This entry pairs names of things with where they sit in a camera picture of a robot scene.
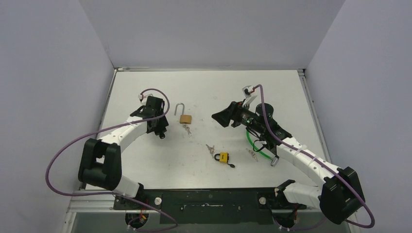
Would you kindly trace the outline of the brass padlock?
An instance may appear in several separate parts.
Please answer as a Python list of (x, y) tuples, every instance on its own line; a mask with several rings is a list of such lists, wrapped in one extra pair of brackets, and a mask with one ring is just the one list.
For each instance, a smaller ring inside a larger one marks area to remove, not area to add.
[(191, 115), (185, 115), (185, 114), (184, 114), (184, 112), (185, 112), (185, 105), (184, 105), (184, 103), (179, 102), (179, 103), (176, 104), (176, 106), (175, 106), (175, 111), (174, 111), (174, 115), (177, 114), (177, 110), (178, 110), (178, 107), (179, 107), (179, 106), (182, 106), (182, 112), (181, 112), (181, 115), (180, 115), (180, 118), (179, 118), (179, 123), (180, 123), (180, 124), (191, 124), (191, 122), (192, 122), (192, 116), (191, 116)]

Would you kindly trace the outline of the yellow black padlock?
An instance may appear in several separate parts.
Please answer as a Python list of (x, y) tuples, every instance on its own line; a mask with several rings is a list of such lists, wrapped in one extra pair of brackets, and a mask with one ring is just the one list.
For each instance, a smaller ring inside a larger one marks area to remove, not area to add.
[(220, 163), (228, 164), (229, 154), (227, 152), (221, 152), (214, 155), (214, 159)]

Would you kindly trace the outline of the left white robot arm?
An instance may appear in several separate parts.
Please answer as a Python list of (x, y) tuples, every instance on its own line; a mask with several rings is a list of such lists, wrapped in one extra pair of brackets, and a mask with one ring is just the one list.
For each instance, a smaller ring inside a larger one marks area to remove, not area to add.
[(165, 101), (148, 96), (137, 110), (132, 112), (126, 124), (99, 139), (85, 142), (80, 162), (79, 181), (126, 196), (126, 203), (133, 209), (141, 208), (145, 196), (139, 190), (143, 185), (132, 181), (122, 173), (121, 154), (138, 137), (154, 133), (165, 138), (169, 125), (164, 114)]

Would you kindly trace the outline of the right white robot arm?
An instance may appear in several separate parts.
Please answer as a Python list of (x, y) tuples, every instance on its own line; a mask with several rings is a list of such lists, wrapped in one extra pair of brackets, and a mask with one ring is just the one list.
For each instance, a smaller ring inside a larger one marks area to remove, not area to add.
[(316, 156), (274, 119), (274, 109), (269, 104), (259, 104), (254, 112), (241, 102), (230, 105), (212, 115), (223, 127), (245, 126), (265, 142), (274, 155), (285, 151), (280, 158), (288, 161), (306, 174), (316, 185), (308, 186), (287, 180), (275, 188), (275, 203), (287, 208), (292, 203), (321, 210), (335, 224), (341, 224), (365, 204), (359, 177), (350, 167), (342, 169)]

